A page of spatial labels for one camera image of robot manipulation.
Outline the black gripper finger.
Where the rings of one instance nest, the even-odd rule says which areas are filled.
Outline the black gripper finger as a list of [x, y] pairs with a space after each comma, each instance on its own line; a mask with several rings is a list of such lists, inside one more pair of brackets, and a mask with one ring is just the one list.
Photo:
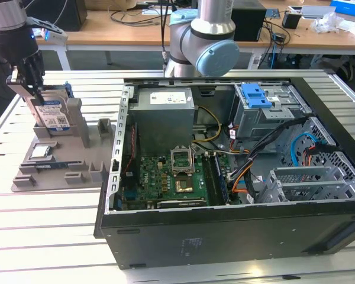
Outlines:
[[44, 60], [41, 50], [25, 59], [25, 78], [28, 85], [37, 91], [43, 87], [45, 75]]
[[41, 91], [43, 90], [43, 73], [31, 71], [31, 74], [26, 77], [20, 73], [16, 66], [11, 68], [11, 74], [6, 79], [6, 84], [16, 94], [23, 99], [35, 99], [36, 104], [43, 104], [44, 99]]

